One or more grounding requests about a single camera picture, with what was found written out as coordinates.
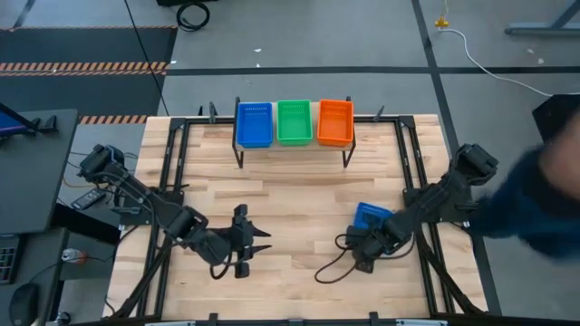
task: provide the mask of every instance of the keyboard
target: keyboard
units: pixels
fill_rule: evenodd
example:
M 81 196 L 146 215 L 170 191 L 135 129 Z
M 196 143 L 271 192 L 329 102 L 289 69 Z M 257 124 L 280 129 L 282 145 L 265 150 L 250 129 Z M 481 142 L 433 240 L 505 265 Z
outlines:
M 20 236 L 0 235 L 0 285 L 12 284 L 15 281 L 21 253 Z

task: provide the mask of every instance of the monitor screen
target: monitor screen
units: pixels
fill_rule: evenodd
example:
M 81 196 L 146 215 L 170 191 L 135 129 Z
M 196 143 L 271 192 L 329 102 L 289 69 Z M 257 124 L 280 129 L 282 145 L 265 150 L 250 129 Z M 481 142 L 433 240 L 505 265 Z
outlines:
M 0 110 L 0 137 L 21 133 L 26 130 L 28 130 L 28 127 Z

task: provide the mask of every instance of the desk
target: desk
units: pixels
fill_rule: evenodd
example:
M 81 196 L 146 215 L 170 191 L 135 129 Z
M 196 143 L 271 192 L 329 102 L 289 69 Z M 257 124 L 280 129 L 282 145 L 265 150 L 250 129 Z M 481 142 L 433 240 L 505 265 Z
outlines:
M 0 234 L 31 234 L 56 226 L 116 245 L 116 227 L 55 204 L 78 123 L 77 110 L 19 114 L 42 121 L 55 116 L 58 131 L 15 135 L 0 147 Z
M 414 118 L 427 177 L 438 181 L 449 163 L 438 117 Z M 136 171 L 148 186 L 160 182 L 168 128 L 169 118 L 148 119 Z M 405 185 L 393 124 L 355 123 L 355 132 L 357 148 L 348 168 L 343 168 L 340 152 L 257 151 L 247 152 L 240 169 L 231 148 L 231 125 L 193 126 L 183 177 L 183 184 L 190 184 L 184 189 L 185 203 L 215 227 L 228 226 L 234 207 L 246 203 L 249 218 L 272 234 L 257 238 L 257 244 L 273 247 L 250 262 L 248 278 L 237 280 L 230 271 L 220 281 L 211 280 L 208 265 L 195 253 L 174 248 L 163 320 L 207 320 L 211 312 L 220 320 L 368 319 L 369 312 L 381 318 L 429 316 L 416 250 L 401 260 L 377 261 L 373 274 L 355 271 L 332 285 L 314 281 L 314 272 L 340 253 L 334 237 L 353 221 L 358 202 L 403 208 Z M 404 136 L 411 144 L 406 132 Z M 178 135 L 169 180 L 179 140 Z M 417 186 L 412 157 L 410 153 Z M 449 273 L 486 309 L 469 237 L 451 225 L 440 225 L 440 237 Z M 142 276 L 149 238 L 150 229 L 142 226 L 118 249 L 108 293 L 116 308 Z M 352 264 L 347 254 L 321 278 L 332 279 Z M 442 310 L 439 282 L 433 280 Z M 155 282 L 150 288 L 157 289 Z M 154 294 L 150 292 L 148 313 Z
M 69 233 L 63 228 L 55 228 L 26 238 L 26 246 L 18 267 L 14 284 L 0 286 L 0 325 L 12 325 L 8 317 L 8 307 L 12 294 L 21 285 L 31 279 L 46 267 L 60 261 Z M 39 286 L 38 325 L 44 325 L 51 314 L 59 277 L 61 264 L 47 269 L 34 278 Z

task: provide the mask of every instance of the wooden tabletop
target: wooden tabletop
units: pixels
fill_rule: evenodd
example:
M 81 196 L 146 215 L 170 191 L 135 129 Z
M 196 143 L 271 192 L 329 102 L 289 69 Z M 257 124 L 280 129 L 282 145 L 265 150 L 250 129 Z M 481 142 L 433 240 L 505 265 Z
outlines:
M 446 171 L 448 154 L 436 115 L 416 115 L 417 132 L 428 179 Z M 157 186 L 167 141 L 169 118 L 149 118 L 143 136 L 137 177 Z M 357 147 L 348 168 L 340 152 L 247 152 L 243 169 L 231 148 L 232 126 L 195 125 L 189 133 L 184 184 L 185 203 L 204 213 L 211 227 L 228 226 L 234 207 L 248 204 L 249 218 L 272 234 L 256 243 L 273 247 L 250 262 L 251 274 L 235 279 L 230 271 L 211 280 L 197 254 L 176 247 L 169 268 L 164 320 L 365 319 L 429 315 L 417 251 L 400 260 L 377 261 L 373 274 L 354 271 L 324 285 L 314 272 L 341 251 L 334 237 L 352 223 L 361 201 L 403 209 L 404 188 L 395 131 L 391 123 L 355 124 Z M 414 184 L 419 181 L 405 130 Z M 176 137 L 169 180 L 173 180 L 180 135 Z M 143 273 L 150 229 L 141 226 L 120 245 L 113 268 L 109 302 L 118 308 Z M 445 261 L 451 276 L 481 309 L 486 309 L 479 273 L 467 235 L 440 225 Z M 347 254 L 321 274 L 333 279 L 353 265 Z M 439 279 L 434 275 L 438 306 L 444 310 Z M 156 280 L 152 289 L 157 289 Z M 149 312 L 152 312 L 151 291 Z M 104 314 L 110 314 L 105 308 Z

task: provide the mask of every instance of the computer mouse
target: computer mouse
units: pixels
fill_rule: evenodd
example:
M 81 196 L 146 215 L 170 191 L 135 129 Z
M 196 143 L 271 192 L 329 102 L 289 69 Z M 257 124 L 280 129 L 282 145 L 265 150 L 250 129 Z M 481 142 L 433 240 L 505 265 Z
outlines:
M 38 317 L 38 285 L 21 285 L 10 300 L 10 321 L 14 326 L 30 326 Z

